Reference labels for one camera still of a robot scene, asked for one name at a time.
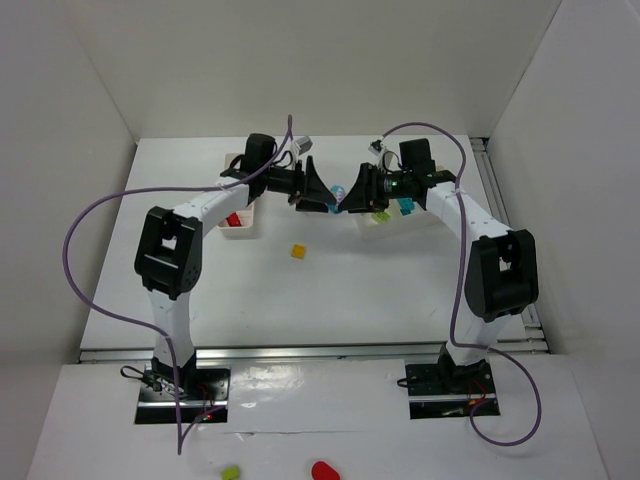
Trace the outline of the teal lime yellow lego cluster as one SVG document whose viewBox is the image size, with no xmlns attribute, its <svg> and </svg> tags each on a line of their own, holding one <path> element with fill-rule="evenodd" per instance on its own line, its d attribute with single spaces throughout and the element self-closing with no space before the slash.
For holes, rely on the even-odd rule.
<svg viewBox="0 0 640 480">
<path fill-rule="evenodd" d="M 333 185 L 330 192 L 334 195 L 337 204 L 341 203 L 346 196 L 346 190 L 341 185 Z"/>
</svg>

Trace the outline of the small lime lego brick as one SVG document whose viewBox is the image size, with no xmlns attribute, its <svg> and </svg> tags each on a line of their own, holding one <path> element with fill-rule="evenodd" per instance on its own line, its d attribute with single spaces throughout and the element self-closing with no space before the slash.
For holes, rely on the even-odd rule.
<svg viewBox="0 0 640 480">
<path fill-rule="evenodd" d="M 371 214 L 371 217 L 377 224 L 384 224 L 392 219 L 392 217 L 387 212 L 375 212 Z"/>
</svg>

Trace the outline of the long teal lego brick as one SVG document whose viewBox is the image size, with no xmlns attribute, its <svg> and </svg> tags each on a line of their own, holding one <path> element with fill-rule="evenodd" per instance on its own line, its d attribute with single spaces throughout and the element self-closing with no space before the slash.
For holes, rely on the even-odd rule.
<svg viewBox="0 0 640 480">
<path fill-rule="evenodd" d="M 414 201 L 411 198 L 398 198 L 398 207 L 401 210 L 413 211 L 415 209 Z"/>
</svg>

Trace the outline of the small yellow lego brick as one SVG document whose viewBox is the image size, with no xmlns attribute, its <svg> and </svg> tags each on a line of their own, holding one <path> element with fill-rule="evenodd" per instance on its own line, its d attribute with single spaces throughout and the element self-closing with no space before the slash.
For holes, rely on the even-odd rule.
<svg viewBox="0 0 640 480">
<path fill-rule="evenodd" d="M 290 255 L 292 258 L 302 260 L 305 258 L 306 251 L 307 249 L 304 245 L 294 244 L 291 249 Z"/>
</svg>

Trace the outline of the red lego brick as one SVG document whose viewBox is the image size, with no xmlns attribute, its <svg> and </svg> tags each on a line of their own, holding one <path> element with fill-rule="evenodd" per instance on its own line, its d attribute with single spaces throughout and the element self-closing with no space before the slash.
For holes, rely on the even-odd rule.
<svg viewBox="0 0 640 480">
<path fill-rule="evenodd" d="M 232 213 L 230 216 L 228 216 L 226 218 L 226 223 L 227 223 L 227 226 L 230 228 L 237 228 L 242 226 L 240 218 L 236 213 Z"/>
</svg>

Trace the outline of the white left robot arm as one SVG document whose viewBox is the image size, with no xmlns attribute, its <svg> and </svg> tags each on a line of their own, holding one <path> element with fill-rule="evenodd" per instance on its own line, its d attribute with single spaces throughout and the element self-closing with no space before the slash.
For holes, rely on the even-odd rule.
<svg viewBox="0 0 640 480">
<path fill-rule="evenodd" d="M 198 383 L 196 349 L 190 333 L 190 293 L 202 273 L 206 235 L 227 217 L 249 207 L 266 191 L 284 194 L 301 212 L 327 213 L 336 203 L 316 172 L 313 157 L 299 159 L 312 147 L 301 137 L 286 151 L 290 166 L 279 166 L 279 147 L 273 137 L 251 134 L 245 151 L 221 173 L 211 192 L 166 209 L 154 207 L 146 215 L 134 270 L 149 292 L 154 324 L 168 334 L 168 345 L 156 341 L 152 372 L 183 391 Z"/>
</svg>

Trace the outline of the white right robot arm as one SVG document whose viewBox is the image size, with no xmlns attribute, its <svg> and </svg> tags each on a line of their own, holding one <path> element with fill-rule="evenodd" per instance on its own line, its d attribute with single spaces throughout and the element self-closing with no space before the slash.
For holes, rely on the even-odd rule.
<svg viewBox="0 0 640 480">
<path fill-rule="evenodd" d="M 369 147 L 375 164 L 364 163 L 339 202 L 348 213 L 377 213 L 391 200 L 407 198 L 435 216 L 460 242 L 460 260 L 449 339 L 435 378 L 447 393 L 460 393 L 486 367 L 488 350 L 508 320 L 539 295 L 534 237 L 495 219 L 460 186 L 460 177 L 438 170 L 427 139 L 400 145 L 397 169 L 381 141 Z"/>
</svg>

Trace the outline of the white left sorting tray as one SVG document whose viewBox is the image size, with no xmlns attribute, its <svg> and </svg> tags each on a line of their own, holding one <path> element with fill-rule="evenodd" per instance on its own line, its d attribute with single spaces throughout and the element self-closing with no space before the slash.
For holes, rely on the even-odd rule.
<svg viewBox="0 0 640 480">
<path fill-rule="evenodd" d="M 240 218 L 242 223 L 241 227 L 230 228 L 227 226 L 226 219 L 219 223 L 218 228 L 221 235 L 228 240 L 242 240 L 253 238 L 257 232 L 255 221 L 255 203 L 247 205 L 242 210 L 237 210 L 235 213 Z"/>
</svg>

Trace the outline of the white sorting tray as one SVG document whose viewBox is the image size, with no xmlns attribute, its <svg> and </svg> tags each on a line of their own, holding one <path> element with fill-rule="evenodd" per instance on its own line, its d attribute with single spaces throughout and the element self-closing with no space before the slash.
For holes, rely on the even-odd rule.
<svg viewBox="0 0 640 480">
<path fill-rule="evenodd" d="M 227 226 L 226 219 L 219 223 L 218 228 L 221 235 L 228 240 L 242 240 L 253 238 L 257 232 L 255 221 L 255 203 L 247 205 L 242 210 L 237 210 L 235 213 L 240 218 L 242 223 L 241 227 L 230 228 Z"/>
<path fill-rule="evenodd" d="M 431 212 L 424 210 L 417 202 L 415 209 L 409 216 L 403 217 L 398 207 L 397 199 L 389 201 L 389 206 L 383 212 L 387 212 L 392 219 L 384 224 L 373 221 L 372 213 L 357 214 L 355 223 L 364 241 L 381 240 L 392 236 L 401 235 L 432 224 L 437 224 L 439 219 Z"/>
</svg>

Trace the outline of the white right sorting tray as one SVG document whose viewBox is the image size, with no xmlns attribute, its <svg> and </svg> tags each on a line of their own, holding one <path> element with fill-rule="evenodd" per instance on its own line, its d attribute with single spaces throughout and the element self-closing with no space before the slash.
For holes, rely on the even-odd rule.
<svg viewBox="0 0 640 480">
<path fill-rule="evenodd" d="M 409 216 L 403 217 L 398 207 L 397 199 L 389 201 L 389 206 L 383 212 L 387 212 L 392 219 L 384 224 L 373 221 L 372 213 L 357 214 L 355 223 L 364 241 L 381 240 L 392 236 L 401 235 L 432 224 L 437 224 L 439 219 L 431 212 L 424 210 L 417 202 L 415 209 Z"/>
</svg>

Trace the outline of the red piece on front ledge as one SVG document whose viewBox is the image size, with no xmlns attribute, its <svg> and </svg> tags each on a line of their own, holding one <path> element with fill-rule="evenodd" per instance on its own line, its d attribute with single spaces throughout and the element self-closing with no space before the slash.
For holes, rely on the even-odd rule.
<svg viewBox="0 0 640 480">
<path fill-rule="evenodd" d="M 325 461 L 317 461 L 311 467 L 313 480 L 341 480 L 339 472 Z"/>
</svg>

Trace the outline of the lime lego on front ledge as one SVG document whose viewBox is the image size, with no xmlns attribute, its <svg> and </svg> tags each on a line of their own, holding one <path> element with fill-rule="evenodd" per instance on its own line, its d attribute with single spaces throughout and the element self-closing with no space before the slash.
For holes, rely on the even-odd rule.
<svg viewBox="0 0 640 480">
<path fill-rule="evenodd" d="M 241 477 L 240 469 L 237 465 L 232 465 L 220 472 L 221 480 L 239 480 Z"/>
</svg>

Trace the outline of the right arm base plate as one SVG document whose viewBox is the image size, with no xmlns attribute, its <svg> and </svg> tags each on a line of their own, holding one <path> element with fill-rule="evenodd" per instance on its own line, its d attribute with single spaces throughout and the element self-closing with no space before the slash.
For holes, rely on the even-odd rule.
<svg viewBox="0 0 640 480">
<path fill-rule="evenodd" d="M 412 420 L 499 416 L 500 407 L 490 365 L 484 362 L 471 374 L 445 379 L 436 364 L 407 364 L 405 376 L 396 381 L 408 394 Z"/>
</svg>

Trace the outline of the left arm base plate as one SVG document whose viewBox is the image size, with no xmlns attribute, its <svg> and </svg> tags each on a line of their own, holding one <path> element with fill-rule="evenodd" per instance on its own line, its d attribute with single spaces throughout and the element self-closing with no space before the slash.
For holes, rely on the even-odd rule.
<svg viewBox="0 0 640 480">
<path fill-rule="evenodd" d="M 150 368 L 140 371 L 130 366 L 123 366 L 120 374 L 123 378 L 140 382 L 135 424 L 175 423 L 174 385 L 171 379 L 154 374 Z M 193 385 L 187 389 L 178 388 L 182 422 L 190 424 L 201 415 L 200 423 L 226 423 L 230 380 L 231 370 L 226 367 L 197 370 Z"/>
</svg>

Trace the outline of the aluminium front rail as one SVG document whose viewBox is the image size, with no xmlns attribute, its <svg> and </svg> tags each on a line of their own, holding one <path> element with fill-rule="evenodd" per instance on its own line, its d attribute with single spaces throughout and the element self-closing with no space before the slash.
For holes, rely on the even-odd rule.
<svg viewBox="0 0 640 480">
<path fill-rule="evenodd" d="M 374 358 L 433 357 L 440 352 L 440 343 L 397 343 L 362 345 L 321 345 L 291 347 L 204 348 L 196 353 L 199 364 L 227 364 L 234 361 L 306 361 Z M 146 362 L 149 349 L 82 350 L 80 364 Z"/>
</svg>

